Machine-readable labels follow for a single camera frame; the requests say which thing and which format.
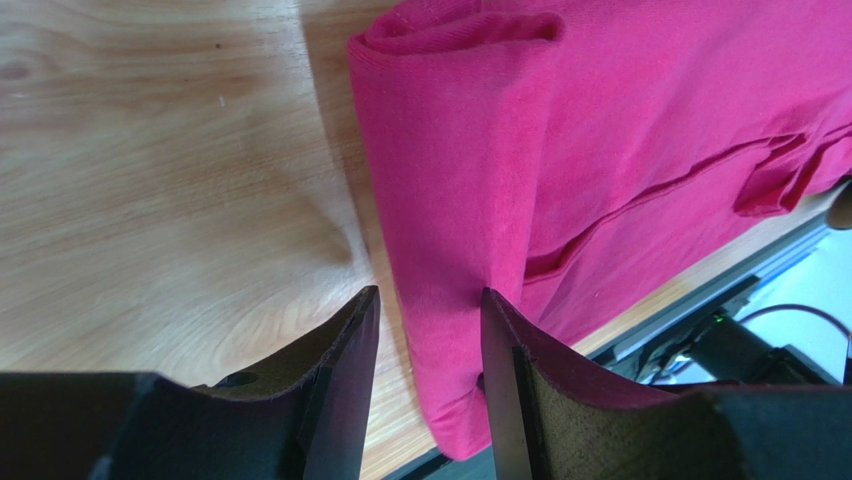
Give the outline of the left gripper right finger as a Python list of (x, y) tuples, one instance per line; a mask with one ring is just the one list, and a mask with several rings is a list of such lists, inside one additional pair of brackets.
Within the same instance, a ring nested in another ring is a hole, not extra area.
[(847, 479), (846, 386), (624, 378), (482, 294), (481, 338), (500, 479)]

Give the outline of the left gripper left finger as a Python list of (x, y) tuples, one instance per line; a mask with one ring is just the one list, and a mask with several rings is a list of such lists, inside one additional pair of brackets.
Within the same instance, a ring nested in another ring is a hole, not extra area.
[(380, 293), (212, 386), (152, 372), (1, 376), (5, 479), (356, 479)]

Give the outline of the magenta t shirt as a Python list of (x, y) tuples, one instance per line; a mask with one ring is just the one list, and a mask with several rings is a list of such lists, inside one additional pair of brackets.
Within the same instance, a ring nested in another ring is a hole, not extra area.
[(573, 345), (851, 172), (847, 1), (406, 1), (347, 43), (419, 404), (491, 442), (480, 305)]

